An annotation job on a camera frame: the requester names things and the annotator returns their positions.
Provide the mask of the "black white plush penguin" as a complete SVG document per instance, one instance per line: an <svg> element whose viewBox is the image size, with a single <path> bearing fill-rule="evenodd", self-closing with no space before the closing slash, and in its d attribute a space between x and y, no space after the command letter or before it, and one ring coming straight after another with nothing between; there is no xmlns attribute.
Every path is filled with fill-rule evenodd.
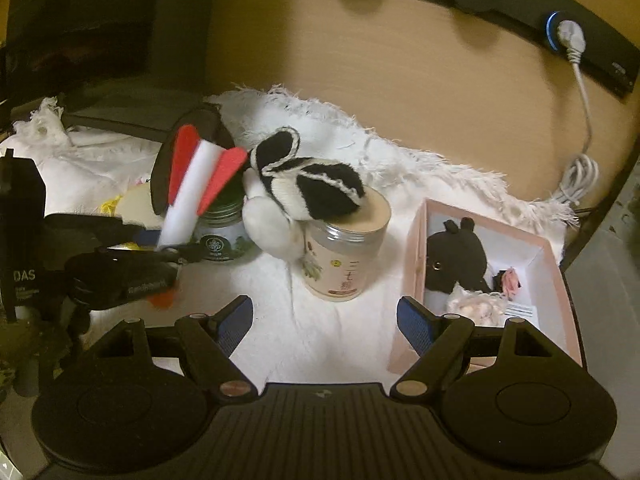
<svg viewBox="0 0 640 480"><path fill-rule="evenodd" d="M250 150L243 172L244 228L262 252L287 262L304 255L305 222L353 214L366 196L352 166L299 156L299 144L299 132L282 127Z"/></svg>

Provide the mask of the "red white felt piece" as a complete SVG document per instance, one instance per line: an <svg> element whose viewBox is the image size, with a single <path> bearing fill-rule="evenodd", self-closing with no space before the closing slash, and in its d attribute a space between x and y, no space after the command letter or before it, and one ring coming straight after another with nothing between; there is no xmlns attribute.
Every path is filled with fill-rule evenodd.
<svg viewBox="0 0 640 480"><path fill-rule="evenodd" d="M198 218L217 195L240 172L247 161L244 148L221 148L202 139L170 200L157 248L190 242Z"/></svg>

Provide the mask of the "cream fluffy plush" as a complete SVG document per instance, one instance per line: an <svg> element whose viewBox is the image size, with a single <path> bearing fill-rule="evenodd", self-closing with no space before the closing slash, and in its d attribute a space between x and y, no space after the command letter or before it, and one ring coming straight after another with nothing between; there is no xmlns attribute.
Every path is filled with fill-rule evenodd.
<svg viewBox="0 0 640 480"><path fill-rule="evenodd" d="M456 288L446 300L446 312L469 318L476 326L503 327L508 302L496 292L469 292Z"/></svg>

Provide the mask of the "white fringed cloth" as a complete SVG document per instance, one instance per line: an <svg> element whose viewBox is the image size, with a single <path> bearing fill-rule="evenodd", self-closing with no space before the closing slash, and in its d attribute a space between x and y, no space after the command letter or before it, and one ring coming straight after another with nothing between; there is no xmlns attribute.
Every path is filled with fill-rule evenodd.
<svg viewBox="0 0 640 480"><path fill-rule="evenodd" d="M302 100L280 87L239 89L213 99L236 144L250 148L279 127L300 135L305 155L354 166L381 192L392 218L366 290L346 302L314 296L297 266L268 255L229 264L186 266L167 310L145 301L96 312L86 336L93 344L123 318L170 325L190 312L214 312L239 295L253 300L255 321L233 362L254 384L266 382L382 382L396 332L411 222L424 200L459 207L546 238L561 255L565 228L575 219L556 200L526 202L510 195L503 177L442 156L403 148L361 127L337 106ZM6 148L36 163L47 187L47 212L95 212L149 177L158 144L132 136L62 124L56 99L42 100L14 122Z"/></svg>

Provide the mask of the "pink cardboard box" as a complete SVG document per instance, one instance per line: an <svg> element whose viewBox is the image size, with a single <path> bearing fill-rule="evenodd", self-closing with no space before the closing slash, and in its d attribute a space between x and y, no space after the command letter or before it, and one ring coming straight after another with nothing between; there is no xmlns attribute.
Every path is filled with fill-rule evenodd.
<svg viewBox="0 0 640 480"><path fill-rule="evenodd" d="M551 245L540 236L424 200L409 230L400 293L479 326L524 318L582 362L574 310Z"/></svg>

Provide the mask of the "black plush toy in box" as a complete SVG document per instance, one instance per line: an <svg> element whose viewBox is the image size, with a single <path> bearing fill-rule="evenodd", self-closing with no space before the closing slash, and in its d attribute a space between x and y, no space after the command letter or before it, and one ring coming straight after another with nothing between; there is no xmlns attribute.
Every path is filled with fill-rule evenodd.
<svg viewBox="0 0 640 480"><path fill-rule="evenodd" d="M475 222L446 220L444 229L427 237L425 288L451 294L454 285L471 292L491 292L485 281L488 262Z"/></svg>

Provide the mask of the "small pink plush toy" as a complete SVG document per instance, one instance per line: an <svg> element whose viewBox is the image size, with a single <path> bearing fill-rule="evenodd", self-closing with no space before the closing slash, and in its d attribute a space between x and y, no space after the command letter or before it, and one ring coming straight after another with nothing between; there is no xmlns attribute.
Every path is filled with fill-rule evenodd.
<svg viewBox="0 0 640 480"><path fill-rule="evenodd" d="M521 282L514 268L500 270L492 279L495 292L500 292L507 300L513 301L521 289Z"/></svg>

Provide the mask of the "green lidded glass jar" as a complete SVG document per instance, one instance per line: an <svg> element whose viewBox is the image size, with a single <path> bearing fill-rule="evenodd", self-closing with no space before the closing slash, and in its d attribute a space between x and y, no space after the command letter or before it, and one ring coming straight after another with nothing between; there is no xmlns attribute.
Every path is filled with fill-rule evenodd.
<svg viewBox="0 0 640 480"><path fill-rule="evenodd" d="M254 250L242 217L244 197L242 181L232 179L198 218L193 240L203 247L207 260L231 262Z"/></svg>

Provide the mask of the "beige lidded jar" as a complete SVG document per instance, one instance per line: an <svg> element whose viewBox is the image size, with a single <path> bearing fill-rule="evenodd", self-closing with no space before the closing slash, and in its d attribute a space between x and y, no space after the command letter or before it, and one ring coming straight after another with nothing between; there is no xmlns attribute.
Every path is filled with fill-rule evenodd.
<svg viewBox="0 0 640 480"><path fill-rule="evenodd" d="M366 287L392 208L380 192L368 186L364 190L362 205L353 214L305 226L302 274L305 285L319 297L347 301Z"/></svg>

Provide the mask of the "black oval felt piece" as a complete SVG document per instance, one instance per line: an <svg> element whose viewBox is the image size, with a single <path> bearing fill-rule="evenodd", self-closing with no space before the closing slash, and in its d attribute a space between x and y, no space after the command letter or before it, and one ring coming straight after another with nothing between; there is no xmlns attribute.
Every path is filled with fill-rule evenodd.
<svg viewBox="0 0 640 480"><path fill-rule="evenodd" d="M150 183L154 214L166 214L170 200L177 195L181 180L202 139L212 141L221 148L234 147L217 105L203 103L183 114L160 148Z"/></svg>

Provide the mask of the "black monitor stand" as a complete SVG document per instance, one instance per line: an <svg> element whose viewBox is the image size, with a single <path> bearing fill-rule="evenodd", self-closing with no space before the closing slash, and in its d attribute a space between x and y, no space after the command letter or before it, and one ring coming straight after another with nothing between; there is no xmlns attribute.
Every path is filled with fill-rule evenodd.
<svg viewBox="0 0 640 480"><path fill-rule="evenodd" d="M55 98L66 127L162 142L206 89L213 0L4 0L1 125Z"/></svg>

